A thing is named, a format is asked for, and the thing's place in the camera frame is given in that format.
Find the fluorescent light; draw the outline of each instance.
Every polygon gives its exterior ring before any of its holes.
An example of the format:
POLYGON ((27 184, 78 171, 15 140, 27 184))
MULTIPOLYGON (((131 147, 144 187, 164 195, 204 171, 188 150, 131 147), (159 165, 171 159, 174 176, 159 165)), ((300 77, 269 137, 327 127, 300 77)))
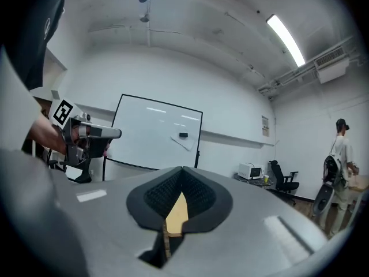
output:
POLYGON ((281 20, 276 16, 272 15, 270 19, 268 19, 267 24, 270 25, 275 33, 278 34, 278 36, 282 39, 283 43, 286 45, 286 47, 289 50, 289 53, 291 53, 293 59, 295 60, 298 67, 305 64, 305 60, 302 57, 302 54, 298 48, 298 45, 292 38, 291 34, 288 32, 287 28, 284 26, 284 24, 281 22, 281 20))
POLYGON ((147 108, 148 110, 151 110, 151 111, 157 111, 157 112, 162 112, 162 113, 166 113, 166 111, 162 111, 162 110, 158 110, 156 108, 147 108))
POLYGON ((196 119, 196 118, 192 118, 192 117, 188 117, 188 116, 181 116, 181 117, 183 117, 183 118, 187 118, 187 119, 191 119, 191 120, 197 120, 197 121, 200 121, 200 119, 196 119))

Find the whiteboard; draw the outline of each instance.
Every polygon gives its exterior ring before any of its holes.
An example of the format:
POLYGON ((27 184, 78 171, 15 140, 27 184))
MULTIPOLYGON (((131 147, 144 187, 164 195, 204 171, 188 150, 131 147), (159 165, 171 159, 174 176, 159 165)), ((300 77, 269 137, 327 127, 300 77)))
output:
POLYGON ((107 159, 155 170, 194 167, 201 124, 200 111, 123 94, 112 123, 122 137, 112 141, 107 159))

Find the person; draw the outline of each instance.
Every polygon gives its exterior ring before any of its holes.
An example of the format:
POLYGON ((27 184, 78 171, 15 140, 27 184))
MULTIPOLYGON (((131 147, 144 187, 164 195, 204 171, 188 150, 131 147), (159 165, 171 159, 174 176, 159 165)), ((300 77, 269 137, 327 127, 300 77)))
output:
MULTIPOLYGON (((338 158, 341 162, 342 167, 342 176, 344 179, 344 184, 338 183, 334 187, 334 195, 338 201, 338 210, 337 216, 333 222, 333 225, 330 229, 329 237, 331 238, 335 234, 337 234, 341 228, 342 221, 344 219, 344 215, 347 210, 348 205, 348 180, 349 180, 349 170, 352 171, 354 175, 358 174, 359 170, 353 164, 353 153, 352 147, 349 144, 349 140, 345 138, 345 133, 349 130, 349 126, 346 124, 344 119, 339 119, 336 122, 337 136, 334 139, 334 142, 331 147, 330 154, 335 153, 338 155, 338 158)), ((327 215, 329 212, 330 206, 328 206, 324 213, 321 215, 319 219, 319 226, 322 230, 325 230, 325 224, 327 220, 327 215)))
MULTIPOLYGON (((9 59, 15 73, 28 90, 42 86, 46 45, 58 27, 59 19, 64 12, 63 7, 64 0, 16 0, 14 7, 5 14, 5 18, 2 20, 7 26, 3 28, 1 34, 0 43, 4 46, 6 53, 6 55, 2 55, 2 59, 4 61, 6 58, 9 59)), ((22 88, 15 83, 2 83, 2 88, 22 91, 22 88)), ((3 97, 2 106, 4 108, 2 109, 9 108, 9 104, 12 103, 11 98, 9 95, 3 97)), ((29 98, 24 96, 23 100, 18 101, 23 101, 24 106, 30 106, 26 104, 27 100, 29 98)), ((0 145, 10 143, 11 139, 6 138, 5 132, 6 129, 2 130, 1 138, 3 140, 0 145)), ((74 141, 78 139, 77 129, 73 130, 72 136, 74 141)), ((41 112, 32 124, 28 138, 65 154, 66 147, 60 131, 52 126, 41 112)))

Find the white wall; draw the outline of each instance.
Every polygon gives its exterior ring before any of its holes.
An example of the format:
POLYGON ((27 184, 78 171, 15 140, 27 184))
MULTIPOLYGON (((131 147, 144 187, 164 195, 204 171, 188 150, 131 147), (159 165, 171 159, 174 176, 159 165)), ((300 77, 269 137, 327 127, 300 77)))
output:
POLYGON ((199 59, 160 48, 127 45, 95 48, 76 71, 67 97, 115 111, 122 93, 204 112, 202 129, 274 144, 264 137, 261 116, 273 123, 269 101, 229 73, 199 59))
MULTIPOLYGON (((201 169, 231 176, 240 162, 267 165, 274 157, 274 147, 263 144, 275 142, 269 101, 199 59, 159 48, 93 48, 78 66, 66 97, 82 105, 93 122, 110 126, 122 93, 203 111, 201 169), (269 118, 269 138, 262 136, 261 115, 269 118)), ((90 169, 93 180, 101 180, 102 159, 93 160, 90 169)), ((108 161, 106 179, 143 172, 108 161)))
POLYGON ((298 171, 296 195, 314 199, 322 183, 323 162, 343 118, 360 173, 369 175, 369 69, 351 64, 346 75, 326 84, 315 81, 273 102, 276 159, 282 171, 298 171))

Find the black office chair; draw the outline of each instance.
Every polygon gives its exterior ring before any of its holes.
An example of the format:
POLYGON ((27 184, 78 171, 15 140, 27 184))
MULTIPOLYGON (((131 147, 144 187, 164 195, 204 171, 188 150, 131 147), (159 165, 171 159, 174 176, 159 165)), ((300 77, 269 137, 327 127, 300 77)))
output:
MULTIPOLYGON (((292 171, 290 172, 290 175, 285 176, 283 175, 281 167, 279 166, 277 160, 273 160, 269 162, 272 168, 272 172, 274 173, 274 176, 276 177, 276 180, 277 180, 276 182, 277 191, 290 194, 292 190, 296 190, 299 187, 300 183, 292 182, 295 174, 299 173, 298 171, 292 171)), ((293 202, 294 205, 296 204, 294 199, 292 199, 290 196, 288 196, 288 198, 293 202)))

